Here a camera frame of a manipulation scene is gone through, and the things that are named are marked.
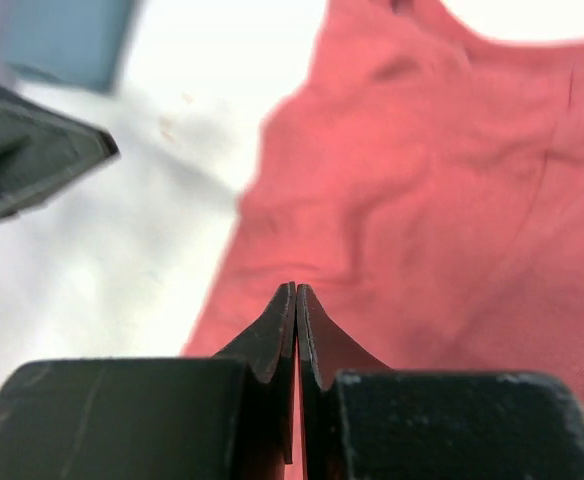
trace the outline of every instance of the black plastic part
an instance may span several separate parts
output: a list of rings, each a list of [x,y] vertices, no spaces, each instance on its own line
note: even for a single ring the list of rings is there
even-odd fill
[[[247,372],[232,360],[26,365],[0,392],[0,480],[232,478]]]
[[[297,293],[303,471],[309,480],[346,478],[338,403],[329,392],[337,372],[389,370],[325,313],[309,285]]]
[[[297,295],[309,480],[584,480],[584,411],[538,373],[399,372]]]
[[[584,411],[559,380],[391,370],[293,283],[212,358],[20,368],[0,480],[281,480],[296,335],[306,479],[584,480]]]
[[[0,86],[0,219],[43,203],[116,153],[108,133]]]
[[[584,412],[538,373],[343,372],[345,478],[584,480]]]
[[[267,399],[267,410],[273,409],[262,416],[275,418],[278,443],[288,464],[292,463],[295,304],[294,283],[279,286],[261,316],[215,355],[238,358],[250,365]]]

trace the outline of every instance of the red fabric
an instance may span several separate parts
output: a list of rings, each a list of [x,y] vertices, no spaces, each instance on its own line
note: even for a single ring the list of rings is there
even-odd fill
[[[547,371],[584,401],[584,45],[497,46],[436,0],[332,0],[240,208],[186,353],[295,280],[392,367]]]

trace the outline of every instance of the white surface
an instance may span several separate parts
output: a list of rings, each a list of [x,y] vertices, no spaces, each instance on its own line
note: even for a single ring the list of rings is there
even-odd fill
[[[491,37],[584,37],[584,2],[446,4]],[[254,173],[259,123],[305,76],[322,13],[320,0],[148,0],[114,97],[19,86],[109,129],[122,158],[0,224],[0,382],[31,359],[178,352]]]

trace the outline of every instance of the stain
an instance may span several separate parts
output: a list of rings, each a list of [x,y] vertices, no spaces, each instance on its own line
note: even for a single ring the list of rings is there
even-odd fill
[[[173,124],[174,120],[169,117],[162,116],[159,118],[159,131],[161,132],[161,136],[170,142],[174,141],[174,137],[170,134],[170,129]]]

